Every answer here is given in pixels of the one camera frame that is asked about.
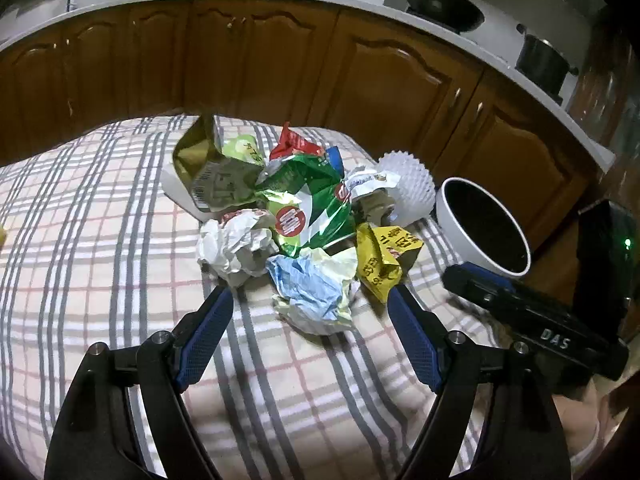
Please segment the person hand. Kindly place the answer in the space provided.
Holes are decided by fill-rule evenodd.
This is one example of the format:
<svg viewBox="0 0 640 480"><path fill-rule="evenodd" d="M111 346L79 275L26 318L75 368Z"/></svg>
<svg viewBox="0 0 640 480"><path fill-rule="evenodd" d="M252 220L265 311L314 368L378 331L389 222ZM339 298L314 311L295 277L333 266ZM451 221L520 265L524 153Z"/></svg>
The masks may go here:
<svg viewBox="0 0 640 480"><path fill-rule="evenodd" d="M563 427L572 475L582 474L603 448L598 390L590 379L580 399L559 394L552 399Z"/></svg>

